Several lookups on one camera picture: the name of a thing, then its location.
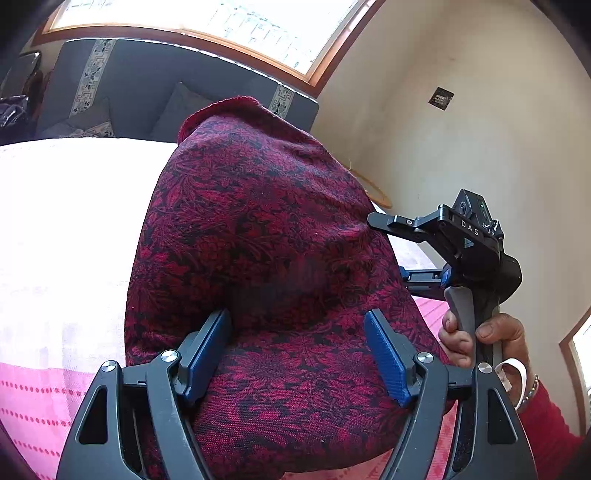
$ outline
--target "wooden window frame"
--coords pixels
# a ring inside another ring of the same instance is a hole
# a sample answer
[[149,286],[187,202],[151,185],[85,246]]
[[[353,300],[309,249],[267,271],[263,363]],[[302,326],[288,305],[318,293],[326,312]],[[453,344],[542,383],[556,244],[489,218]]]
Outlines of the wooden window frame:
[[582,436],[585,436],[587,433],[587,420],[590,415],[589,395],[587,394],[587,386],[585,385],[583,371],[579,363],[579,358],[574,347],[573,339],[575,334],[581,329],[590,316],[591,307],[589,310],[587,310],[583,318],[577,322],[577,325],[575,325],[569,334],[560,342],[560,351],[562,351],[562,355],[564,356],[566,368],[568,369],[570,375],[570,381],[573,384],[574,397],[577,402],[577,410],[579,412],[580,435]]
[[353,42],[384,2],[385,0],[375,0],[361,18],[358,18],[359,8],[353,14],[349,14],[348,20],[346,19],[333,34],[327,46],[321,51],[306,74],[302,74],[250,48],[203,32],[191,31],[189,33],[180,30],[160,30],[139,25],[87,25],[49,31],[56,16],[62,12],[63,5],[53,12],[37,30],[33,36],[31,46],[36,47],[52,41],[74,40],[76,38],[135,38],[159,41],[204,50],[242,63],[317,98]]

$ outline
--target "red floral fabric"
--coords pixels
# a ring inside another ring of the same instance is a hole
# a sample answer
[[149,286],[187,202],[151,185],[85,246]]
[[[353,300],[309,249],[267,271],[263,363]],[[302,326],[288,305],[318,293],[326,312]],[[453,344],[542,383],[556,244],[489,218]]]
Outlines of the red floral fabric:
[[[251,98],[191,116],[152,195],[125,315],[128,365],[176,348],[208,314],[233,336],[192,424],[217,479],[364,462],[397,443],[363,316],[379,307],[419,350],[444,353],[401,284],[361,185]],[[145,456],[163,478],[154,439]]]

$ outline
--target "hand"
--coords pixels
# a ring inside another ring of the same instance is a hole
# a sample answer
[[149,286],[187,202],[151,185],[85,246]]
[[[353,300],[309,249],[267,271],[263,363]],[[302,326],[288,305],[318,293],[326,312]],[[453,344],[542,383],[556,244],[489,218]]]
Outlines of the hand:
[[[473,365],[472,358],[473,339],[470,334],[458,329],[456,316],[448,310],[441,321],[443,326],[439,330],[439,339],[447,356],[454,365],[469,368]],[[481,324],[476,330],[476,338],[481,343],[491,345],[499,340],[502,342],[503,360],[516,358],[525,365],[527,370],[527,385],[525,392],[529,392],[534,385],[535,375],[530,366],[530,355],[525,343],[525,330],[523,324],[507,315],[498,313],[491,319]],[[517,369],[510,365],[504,365],[503,370],[511,382],[509,397],[515,405],[521,395],[521,376]]]

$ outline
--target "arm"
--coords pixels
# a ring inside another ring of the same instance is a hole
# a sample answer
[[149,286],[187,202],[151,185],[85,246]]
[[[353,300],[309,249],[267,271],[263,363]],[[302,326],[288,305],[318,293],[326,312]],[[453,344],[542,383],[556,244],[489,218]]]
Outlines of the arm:
[[[525,331],[519,320],[507,314],[497,314],[478,328],[476,337],[488,345],[500,340],[503,359],[516,358],[525,365],[528,383],[525,390],[531,391],[535,376],[530,365]],[[451,312],[443,317],[439,339],[455,365],[472,365],[473,340],[467,332],[458,330],[457,319]],[[521,393],[521,377],[512,367],[506,366],[504,370],[513,387],[509,397],[513,404],[517,404]],[[548,391],[541,383],[535,396],[519,412],[519,417],[530,441],[539,479],[555,480],[571,461],[583,439],[569,432],[560,409],[550,401]]]

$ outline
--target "beaded bracelet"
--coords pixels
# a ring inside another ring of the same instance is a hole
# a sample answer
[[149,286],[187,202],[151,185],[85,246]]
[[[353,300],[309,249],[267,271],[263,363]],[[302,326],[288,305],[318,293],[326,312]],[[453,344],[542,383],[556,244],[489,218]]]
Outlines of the beaded bracelet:
[[521,410],[526,403],[528,403],[532,398],[534,398],[535,393],[538,391],[539,386],[540,386],[540,378],[538,377],[538,375],[536,375],[535,380],[534,380],[534,384],[532,385],[531,390],[523,398],[521,405],[519,405],[519,410]]

